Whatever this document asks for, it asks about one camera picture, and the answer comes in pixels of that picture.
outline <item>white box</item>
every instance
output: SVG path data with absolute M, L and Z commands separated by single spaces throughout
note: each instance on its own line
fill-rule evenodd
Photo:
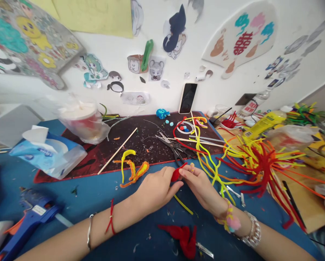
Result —
M 22 104 L 0 104 L 0 148 L 12 148 L 40 119 Z

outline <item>craft table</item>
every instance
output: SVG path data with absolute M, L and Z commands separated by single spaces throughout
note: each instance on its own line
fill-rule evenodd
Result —
M 48 127 L 50 132 L 58 135 L 65 129 L 58 120 L 44 121 L 40 125 Z M 197 167 L 200 167 L 197 160 L 189 159 L 188 163 L 192 161 Z M 163 166 L 176 167 L 176 164 L 172 162 L 154 165 L 150 167 L 149 172 L 156 172 Z M 64 205 L 61 214 L 75 224 L 88 218 L 94 212 L 109 208 L 112 198 L 117 203 L 130 196 L 137 190 L 144 178 L 123 189 L 118 187 L 122 179 L 120 171 L 54 183 L 33 184 L 36 171 L 37 169 L 34 166 L 17 157 L 11 157 L 7 153 L 0 154 L 0 221 L 13 220 L 17 222 L 22 218 L 23 209 L 18 203 L 20 186 L 33 187 L 52 193 L 56 202 Z M 244 176 L 225 164 L 221 165 L 219 172 L 231 178 L 243 178 Z M 125 176 L 126 178 L 130 176 L 129 170 L 125 171 Z M 78 196 L 71 193 L 76 186 L 78 186 Z M 239 187 L 231 187 L 239 192 Z M 220 185 L 217 182 L 215 188 L 218 191 L 220 190 Z M 228 234 L 223 226 L 217 224 L 211 214 L 202 208 L 187 185 L 180 189 L 177 196 L 194 212 L 194 215 L 190 215 L 172 198 L 160 210 L 103 243 L 92 251 L 85 260 L 185 260 L 179 243 L 172 240 L 165 231 L 159 230 L 158 224 L 196 225 L 197 241 L 214 253 L 215 260 L 261 259 L 254 250 L 237 240 L 233 235 Z M 259 221 L 290 238 L 316 259 L 322 259 L 318 249 L 296 224 L 287 230 L 282 228 L 282 223 L 288 220 L 288 215 L 268 193 L 265 193 L 260 199 L 245 195 L 245 209 L 242 208 L 238 198 L 234 197 L 234 199 L 238 208 L 252 213 Z M 57 220 L 39 226 L 20 254 L 64 229 L 64 225 Z M 87 235 L 84 235 L 84 244 L 86 244 L 86 239 Z M 210 258 L 205 255 L 200 257 L 197 254 L 196 260 L 210 260 Z
M 217 131 L 226 140 L 229 140 L 233 137 L 233 135 L 226 132 L 225 130 L 218 129 Z M 239 131 L 239 129 L 233 130 L 232 133 L 234 133 L 235 135 L 242 134 Z M 230 142 L 230 144 L 233 146 L 241 145 L 241 143 L 239 142 L 238 139 L 232 140 Z M 321 179 L 321 180 L 325 181 L 325 174 L 318 171 L 317 169 L 310 167 L 310 166 L 298 167 L 298 168 L 294 169 L 294 171 L 298 172 L 300 174 L 306 175 L 306 176 L 310 176 L 310 177 L 313 177 L 316 179 Z M 306 188 L 299 185 L 295 181 L 285 177 L 283 174 L 281 174 L 277 171 L 275 173 L 281 180 L 285 180 L 287 182 L 289 190 L 291 191 L 294 201 L 296 202 L 297 207 L 300 211 L 300 215 L 302 216 L 302 219 L 307 227 L 307 233 L 314 232 L 314 231 L 318 230 L 319 228 L 325 226 L 324 199 L 311 193 L 310 191 L 308 191 Z M 302 184 L 304 184 L 312 189 L 314 189 L 315 185 L 320 184 L 318 181 L 313 181 L 311 179 L 292 174 L 288 171 L 286 171 L 285 173 L 292 176 L 294 179 L 298 180 Z

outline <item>hot glue gun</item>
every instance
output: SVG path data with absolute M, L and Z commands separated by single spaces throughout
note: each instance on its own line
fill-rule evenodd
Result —
M 0 252 L 0 261 L 12 261 L 41 223 L 47 223 L 54 218 L 67 227 L 72 226 L 67 219 L 59 214 L 62 206 L 56 205 L 53 198 L 34 189 L 20 188 L 20 204 L 25 208 L 24 217 L 12 228 L 6 231 L 12 238 Z

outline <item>silver bracelet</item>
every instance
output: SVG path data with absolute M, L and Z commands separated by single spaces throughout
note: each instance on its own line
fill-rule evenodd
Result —
M 248 213 L 247 211 L 245 211 L 245 213 L 248 215 L 252 222 L 252 228 L 250 234 L 248 236 L 242 237 L 241 240 L 249 247 L 256 248 L 259 245 L 261 238 L 260 225 L 254 215 Z
M 93 213 L 90 215 L 90 225 L 89 225 L 89 229 L 87 231 L 87 247 L 89 249 L 89 251 L 91 251 L 91 245 L 90 245 L 90 232 L 91 232 L 91 224 L 92 224 L 92 218 L 97 214 L 97 212 Z

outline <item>glue bottle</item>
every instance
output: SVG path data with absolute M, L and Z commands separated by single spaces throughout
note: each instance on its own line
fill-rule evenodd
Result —
M 272 111 L 266 114 L 263 118 L 261 118 L 253 127 L 249 130 L 245 131 L 243 135 L 251 140 L 254 140 L 259 137 L 259 135 L 275 126 L 276 124 L 282 123 L 285 119 L 287 119 L 287 112 L 293 110 L 290 106 L 283 106 L 279 111 Z
M 271 91 L 274 89 L 274 87 L 268 87 L 265 91 L 261 91 L 256 94 L 256 96 L 253 97 L 246 105 L 241 109 L 241 111 L 238 113 L 238 116 L 240 118 L 244 118 L 247 116 L 250 116 L 255 110 L 261 105 L 263 102 L 265 102 L 270 97 Z

